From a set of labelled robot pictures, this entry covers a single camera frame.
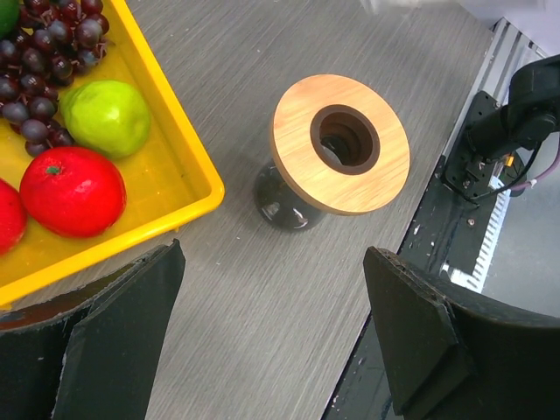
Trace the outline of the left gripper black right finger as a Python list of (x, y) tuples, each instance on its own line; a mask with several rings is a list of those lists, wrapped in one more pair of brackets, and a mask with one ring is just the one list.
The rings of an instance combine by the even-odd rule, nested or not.
[(556, 419), (559, 321), (427, 274), (363, 261), (393, 408), (406, 419)]

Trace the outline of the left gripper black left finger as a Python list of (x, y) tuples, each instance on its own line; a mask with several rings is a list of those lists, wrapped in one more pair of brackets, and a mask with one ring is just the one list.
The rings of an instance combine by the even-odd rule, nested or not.
[(179, 245), (1, 316), (3, 419), (143, 419), (183, 280)]

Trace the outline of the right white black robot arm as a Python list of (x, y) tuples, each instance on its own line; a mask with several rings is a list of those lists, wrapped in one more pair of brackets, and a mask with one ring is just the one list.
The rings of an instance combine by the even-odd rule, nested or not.
[(471, 150), (493, 161), (519, 148), (531, 151), (559, 131), (559, 57), (523, 66), (511, 78), (508, 102), (466, 130)]

